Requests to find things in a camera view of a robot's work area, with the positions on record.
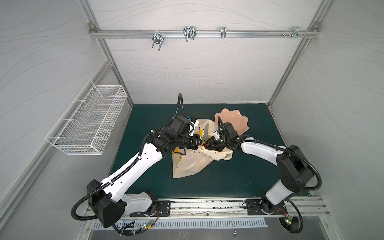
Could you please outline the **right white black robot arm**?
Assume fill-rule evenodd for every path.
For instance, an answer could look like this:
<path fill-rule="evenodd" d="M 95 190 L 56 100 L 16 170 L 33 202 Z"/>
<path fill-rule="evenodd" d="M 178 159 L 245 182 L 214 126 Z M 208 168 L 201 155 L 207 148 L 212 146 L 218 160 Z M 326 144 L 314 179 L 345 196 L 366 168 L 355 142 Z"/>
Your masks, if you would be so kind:
<path fill-rule="evenodd" d="M 242 208 L 248 215 L 263 213 L 280 214 L 280 225 L 291 234 L 299 234 L 304 228 L 304 220 L 298 207 L 293 217 L 284 211 L 285 203 L 292 203 L 291 197 L 301 191 L 315 191 L 321 188 L 319 171 L 307 160 L 298 146 L 280 147 L 254 139 L 246 134 L 238 134 L 231 123 L 223 123 L 218 118 L 219 128 L 203 142 L 207 150 L 230 149 L 253 155 L 277 167 L 280 179 L 261 197 L 260 200 L 246 200 Z"/>

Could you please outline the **cream banana-print plastic bag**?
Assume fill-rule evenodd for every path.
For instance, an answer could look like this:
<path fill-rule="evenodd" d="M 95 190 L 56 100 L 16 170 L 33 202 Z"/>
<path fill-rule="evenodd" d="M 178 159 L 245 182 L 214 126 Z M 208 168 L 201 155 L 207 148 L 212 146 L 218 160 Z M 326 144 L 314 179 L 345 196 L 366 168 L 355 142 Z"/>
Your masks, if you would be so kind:
<path fill-rule="evenodd" d="M 194 130 L 194 134 L 200 136 L 203 142 L 207 141 L 214 132 L 218 130 L 218 125 L 212 120 L 199 119 L 199 125 Z M 172 153 L 173 159 L 173 178 L 183 178 L 195 175 L 202 171 L 213 161 L 229 161 L 233 157 L 233 151 L 224 148 L 224 150 L 208 150 L 199 146 L 196 150 L 175 148 Z"/>

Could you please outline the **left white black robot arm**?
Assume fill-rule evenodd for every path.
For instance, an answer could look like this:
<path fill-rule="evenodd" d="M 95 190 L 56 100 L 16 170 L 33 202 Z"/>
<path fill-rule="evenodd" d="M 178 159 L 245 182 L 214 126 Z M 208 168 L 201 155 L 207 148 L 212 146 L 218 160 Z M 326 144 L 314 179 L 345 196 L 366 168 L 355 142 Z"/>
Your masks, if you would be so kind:
<path fill-rule="evenodd" d="M 183 95 L 179 94 L 172 119 L 165 126 L 151 130 L 138 153 L 120 169 L 101 182 L 91 181 L 87 194 L 72 207 L 71 217 L 77 221 L 98 219 L 105 228 L 115 224 L 129 208 L 123 200 L 124 194 L 143 173 L 176 148 L 198 149 L 202 144 L 201 137 L 194 134 L 198 124 L 195 117 L 185 114 Z"/>

